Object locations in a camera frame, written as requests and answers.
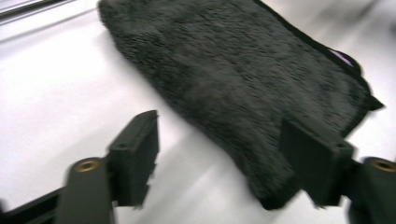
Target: white surface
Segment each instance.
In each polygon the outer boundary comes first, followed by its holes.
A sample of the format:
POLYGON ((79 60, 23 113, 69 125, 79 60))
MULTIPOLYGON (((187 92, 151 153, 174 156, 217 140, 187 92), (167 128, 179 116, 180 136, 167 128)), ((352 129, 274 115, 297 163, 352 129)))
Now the white surface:
MULTIPOLYGON (((361 16, 369 0, 264 2, 361 63, 387 108, 348 140, 359 161, 393 161, 396 1, 378 1, 361 16)), ((105 156, 133 116, 157 109, 155 178, 144 209, 117 209, 119 223, 347 223, 347 203, 317 210, 304 193, 283 210, 263 210, 227 154, 175 114, 115 50, 93 5, 80 1, 0 26, 0 198, 7 210, 59 188, 70 164, 105 156)))

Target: microfiber towel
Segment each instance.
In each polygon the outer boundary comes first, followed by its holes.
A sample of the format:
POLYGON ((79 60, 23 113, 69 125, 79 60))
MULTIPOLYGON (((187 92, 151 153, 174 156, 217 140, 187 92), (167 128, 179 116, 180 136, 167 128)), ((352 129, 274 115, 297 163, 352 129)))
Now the microfiber towel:
POLYGON ((260 1, 101 0, 98 6, 118 51, 229 153, 265 209, 283 207, 300 189, 278 150, 290 111, 346 136, 381 106, 355 61, 260 1))

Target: black bracket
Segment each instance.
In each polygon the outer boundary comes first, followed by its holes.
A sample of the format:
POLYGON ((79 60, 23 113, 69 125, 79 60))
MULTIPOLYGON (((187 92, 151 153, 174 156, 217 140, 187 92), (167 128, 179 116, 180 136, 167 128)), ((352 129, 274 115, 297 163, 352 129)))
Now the black bracket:
POLYGON ((4 213, 0 223, 115 223, 113 205, 142 206, 159 152, 157 111, 136 116, 104 158, 87 158, 69 169, 65 187, 4 213))
POLYGON ((339 205, 345 195, 351 200, 351 223, 396 223, 395 162, 353 161, 352 145, 317 120, 299 114, 283 120, 279 146, 316 206, 339 205))

